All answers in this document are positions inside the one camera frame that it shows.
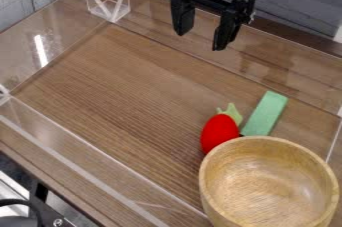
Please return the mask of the red plush strawberry toy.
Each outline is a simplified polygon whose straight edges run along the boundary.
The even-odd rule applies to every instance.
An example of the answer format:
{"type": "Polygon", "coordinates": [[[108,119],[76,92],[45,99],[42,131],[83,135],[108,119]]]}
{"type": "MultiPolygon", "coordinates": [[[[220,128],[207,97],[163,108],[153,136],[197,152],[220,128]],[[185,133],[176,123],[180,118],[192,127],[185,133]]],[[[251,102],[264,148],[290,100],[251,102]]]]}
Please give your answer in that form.
{"type": "Polygon", "coordinates": [[[233,103],[225,109],[216,108],[216,114],[205,122],[200,133],[201,151],[207,154],[217,145],[239,137],[243,116],[233,103]]]}

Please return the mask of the clear acrylic table barrier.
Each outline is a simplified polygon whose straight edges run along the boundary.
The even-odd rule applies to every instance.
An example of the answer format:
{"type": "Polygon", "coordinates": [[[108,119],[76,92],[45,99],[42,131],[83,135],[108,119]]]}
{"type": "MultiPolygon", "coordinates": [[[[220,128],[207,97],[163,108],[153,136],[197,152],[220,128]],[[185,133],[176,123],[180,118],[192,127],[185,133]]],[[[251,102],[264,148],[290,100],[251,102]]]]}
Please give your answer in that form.
{"type": "Polygon", "coordinates": [[[0,33],[0,152],[105,227],[213,227],[201,129],[233,103],[240,131],[272,91],[288,101],[267,136],[328,164],[342,227],[342,59],[254,28],[213,51],[213,14],[179,36],[168,0],[129,4],[111,23],[57,0],[0,33]]]}

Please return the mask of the green rectangular block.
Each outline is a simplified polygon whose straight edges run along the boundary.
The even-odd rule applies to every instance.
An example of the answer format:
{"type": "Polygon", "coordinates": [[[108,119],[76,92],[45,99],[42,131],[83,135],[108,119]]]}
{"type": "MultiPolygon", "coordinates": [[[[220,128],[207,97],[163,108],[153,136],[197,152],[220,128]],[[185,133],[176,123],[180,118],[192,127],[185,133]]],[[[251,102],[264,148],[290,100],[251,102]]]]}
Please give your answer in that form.
{"type": "Polygon", "coordinates": [[[243,136],[267,136],[286,108],[288,98],[267,91],[240,130],[243,136]]]}

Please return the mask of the wooden bowl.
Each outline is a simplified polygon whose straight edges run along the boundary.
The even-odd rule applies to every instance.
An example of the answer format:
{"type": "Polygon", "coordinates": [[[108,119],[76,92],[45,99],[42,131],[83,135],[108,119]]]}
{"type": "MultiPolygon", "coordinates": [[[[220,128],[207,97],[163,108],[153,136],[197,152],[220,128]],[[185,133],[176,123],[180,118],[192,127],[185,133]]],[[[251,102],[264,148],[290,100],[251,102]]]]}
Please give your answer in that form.
{"type": "Polygon", "coordinates": [[[213,227],[328,227],[339,202],[326,161],[270,136],[236,138],[209,151],[199,191],[213,227]]]}

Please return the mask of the clear acrylic corner bracket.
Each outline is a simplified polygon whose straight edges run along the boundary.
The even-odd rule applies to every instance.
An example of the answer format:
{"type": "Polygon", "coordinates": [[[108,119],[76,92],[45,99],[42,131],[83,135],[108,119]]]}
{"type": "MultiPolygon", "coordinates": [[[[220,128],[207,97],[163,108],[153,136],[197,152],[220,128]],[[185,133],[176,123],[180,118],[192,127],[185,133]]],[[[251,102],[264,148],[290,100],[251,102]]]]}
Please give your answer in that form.
{"type": "Polygon", "coordinates": [[[85,0],[89,13],[116,23],[129,12],[129,0],[85,0]]]}

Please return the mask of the black metal table frame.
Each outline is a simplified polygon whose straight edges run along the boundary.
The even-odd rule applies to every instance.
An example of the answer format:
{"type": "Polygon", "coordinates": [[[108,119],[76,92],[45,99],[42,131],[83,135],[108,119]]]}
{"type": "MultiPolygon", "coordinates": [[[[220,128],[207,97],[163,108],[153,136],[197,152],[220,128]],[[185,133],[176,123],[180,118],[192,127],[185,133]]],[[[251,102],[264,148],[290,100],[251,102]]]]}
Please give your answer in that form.
{"type": "Polygon", "coordinates": [[[76,227],[46,204],[48,189],[36,182],[25,189],[9,177],[0,177],[0,227],[76,227]]]}

